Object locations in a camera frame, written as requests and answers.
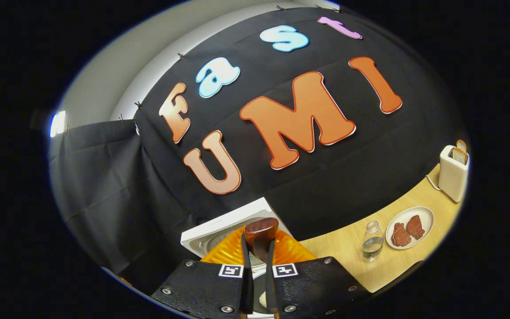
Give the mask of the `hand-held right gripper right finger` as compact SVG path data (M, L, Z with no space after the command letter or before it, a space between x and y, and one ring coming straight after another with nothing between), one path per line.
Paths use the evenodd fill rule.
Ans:
M270 245L266 285L276 319L340 319L371 298L334 257L315 257L283 230Z

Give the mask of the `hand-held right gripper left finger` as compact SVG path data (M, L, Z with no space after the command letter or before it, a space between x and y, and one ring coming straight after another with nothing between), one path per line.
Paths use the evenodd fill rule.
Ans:
M253 277L241 227L208 256L210 262L186 259L152 294L166 309L192 319L246 319L253 312Z

